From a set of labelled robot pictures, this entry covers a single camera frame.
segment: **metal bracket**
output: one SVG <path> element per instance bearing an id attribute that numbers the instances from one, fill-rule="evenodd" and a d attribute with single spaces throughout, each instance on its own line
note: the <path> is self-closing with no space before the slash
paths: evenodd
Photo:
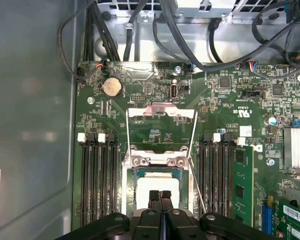
<path id="1" fill-rule="evenodd" d="M 134 24 L 133 23 L 131 23 L 131 22 L 126 22 L 125 24 L 124 24 L 124 28 L 125 29 L 130 29 L 130 30 L 132 30 L 132 34 L 134 34 Z"/>
<path id="2" fill-rule="evenodd" d="M 180 151 L 166 151 L 164 153 L 154 153 L 152 150 L 137 150 L 137 147 L 130 143 L 129 118 L 135 116 L 154 116 L 156 114 L 167 114 L 169 117 L 185 117 L 194 119 L 193 128 L 190 135 L 188 146 L 182 146 Z M 122 163 L 122 202 L 121 212 L 127 211 L 127 182 L 128 169 L 138 166 L 163 165 L 167 167 L 178 167 L 189 171 L 188 177 L 188 209 L 193 211 L 194 205 L 194 182 L 196 181 L 193 160 L 191 158 L 191 149 L 193 146 L 198 112 L 194 109 L 179 109 L 171 102 L 154 102 L 145 108 L 128 108 L 125 113 L 126 133 L 127 133 L 127 151 Z"/>

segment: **screw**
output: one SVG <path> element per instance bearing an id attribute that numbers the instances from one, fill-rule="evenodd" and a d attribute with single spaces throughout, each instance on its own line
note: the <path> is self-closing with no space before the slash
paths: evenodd
<path id="1" fill-rule="evenodd" d="M 183 167 L 185 165 L 185 161 L 182 158 L 179 158 L 176 161 L 176 165 L 179 166 L 179 167 Z"/>
<path id="2" fill-rule="evenodd" d="M 172 210 L 172 214 L 179 215 L 181 212 L 179 210 Z"/>
<path id="3" fill-rule="evenodd" d="M 275 165 L 275 163 L 276 163 L 275 160 L 273 160 L 272 158 L 269 158 L 269 159 L 266 161 L 266 164 L 267 164 L 269 167 Z"/>
<path id="4" fill-rule="evenodd" d="M 88 102 L 88 104 L 94 104 L 95 99 L 92 96 L 90 96 L 86 101 Z"/>
<path id="5" fill-rule="evenodd" d="M 221 14 L 221 17 L 222 17 L 222 22 L 223 23 L 227 23 L 228 22 L 228 17 L 229 16 L 229 14 L 227 14 L 227 13 L 222 13 Z"/>
<path id="6" fill-rule="evenodd" d="M 143 21 L 144 23 L 147 23 L 148 20 L 149 20 L 149 17 L 148 17 L 147 15 L 145 15 L 145 16 L 142 17 L 142 21 Z"/>
<path id="7" fill-rule="evenodd" d="M 216 220 L 216 217 L 213 215 L 208 215 L 208 216 L 206 216 L 206 219 L 208 219 L 210 221 L 214 221 L 214 220 Z"/>
<path id="8" fill-rule="evenodd" d="M 132 163 L 133 163 L 133 165 L 139 165 L 140 164 L 140 158 L 138 158 L 138 157 L 133 158 Z"/>
<path id="9" fill-rule="evenodd" d="M 175 66 L 175 67 L 174 67 L 174 72 L 175 72 L 176 74 L 181 74 L 182 68 L 181 68 L 180 66 Z"/>

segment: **green circuit board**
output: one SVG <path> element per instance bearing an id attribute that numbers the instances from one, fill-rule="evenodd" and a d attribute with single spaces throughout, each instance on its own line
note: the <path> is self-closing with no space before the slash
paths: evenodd
<path id="1" fill-rule="evenodd" d="M 88 72 L 96 64 L 81 62 L 79 70 Z M 182 73 L 175 74 L 176 66 Z M 257 69 L 273 75 L 289 71 L 286 65 L 260 65 Z M 119 96 L 105 95 L 103 84 L 110 77 L 122 84 Z M 173 97 L 172 85 L 176 85 Z M 300 73 L 269 80 L 238 67 L 202 72 L 175 62 L 109 62 L 76 87 L 75 135 L 83 133 L 88 142 L 96 144 L 99 134 L 109 140 L 106 147 L 98 149 L 94 144 L 83 147 L 82 142 L 75 143 L 72 229 L 121 211 L 122 161 L 128 149 L 126 110 L 143 109 L 152 103 L 169 102 L 178 109 L 197 111 L 191 157 L 200 184 L 214 184 L 213 189 L 202 187 L 208 210 L 261 230 L 262 205 L 269 196 L 278 197 L 286 187 L 300 189 L 300 180 L 289 174 L 283 162 L 283 129 L 300 121 Z M 268 126 L 269 117 L 276 118 L 275 126 Z M 168 117 L 162 112 L 130 117 L 128 122 L 131 144 L 156 153 L 189 145 L 194 126 L 194 119 Z M 224 131 L 231 139 L 221 141 L 223 145 L 208 139 Z M 238 138 L 245 138 L 244 145 L 237 144 Z M 225 170 L 220 168 L 222 159 L 227 161 Z M 203 170 L 205 163 L 210 164 L 207 170 Z M 209 174 L 217 178 L 211 183 L 212 178 L 207 177 L 205 183 L 204 176 Z M 135 210 L 133 171 L 128 174 L 127 185 L 129 216 Z M 182 194 L 180 206 L 188 208 L 191 197 L 195 199 L 193 214 L 198 218 L 202 212 L 196 191 L 193 196 Z M 226 199 L 227 203 L 216 206 L 216 199 Z"/>

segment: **chip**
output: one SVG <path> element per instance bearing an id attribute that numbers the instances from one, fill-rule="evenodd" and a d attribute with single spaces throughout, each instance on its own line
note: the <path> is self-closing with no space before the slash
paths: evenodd
<path id="1" fill-rule="evenodd" d="M 235 155 L 236 155 L 236 158 L 235 158 L 236 162 L 239 162 L 239 163 L 245 162 L 245 151 L 237 150 L 237 151 L 235 151 Z"/>
<path id="2" fill-rule="evenodd" d="M 245 189 L 242 186 L 235 186 L 235 195 L 237 195 L 239 198 L 244 198 L 244 192 Z"/>
<path id="3" fill-rule="evenodd" d="M 228 76 L 222 76 L 220 77 L 220 83 L 219 83 L 220 88 L 230 88 L 230 77 Z"/>
<path id="4" fill-rule="evenodd" d="M 284 86 L 282 84 L 272 85 L 272 95 L 282 96 L 284 94 Z"/>

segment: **metal rod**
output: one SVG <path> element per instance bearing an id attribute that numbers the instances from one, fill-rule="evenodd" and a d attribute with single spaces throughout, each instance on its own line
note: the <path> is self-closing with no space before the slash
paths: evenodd
<path id="1" fill-rule="evenodd" d="M 195 168 L 194 168 L 193 162 L 192 162 L 192 160 L 190 158 L 190 156 L 191 156 L 191 149 L 192 149 L 192 145 L 193 145 L 193 141 L 194 141 L 194 137 L 195 137 L 195 132 L 196 132 L 196 127 L 197 127 L 197 119 L 198 119 L 198 112 L 195 111 L 194 112 L 194 123 L 193 123 L 193 128 L 192 128 L 192 133 L 191 133 L 191 139 L 190 139 L 190 144 L 189 144 L 187 159 L 188 159 L 191 171 L 192 171 L 192 175 L 193 175 L 193 179 L 194 179 L 194 184 L 195 184 L 196 190 L 198 191 L 198 194 L 199 194 L 199 198 L 200 198 L 200 202 L 201 202 L 203 213 L 206 214 L 207 210 L 206 210 L 205 202 L 204 202 L 204 199 L 203 199 L 201 191 L 200 191 L 199 182 L 198 182 L 198 179 L 197 179 L 197 176 L 196 176 L 196 173 L 195 173 Z"/>

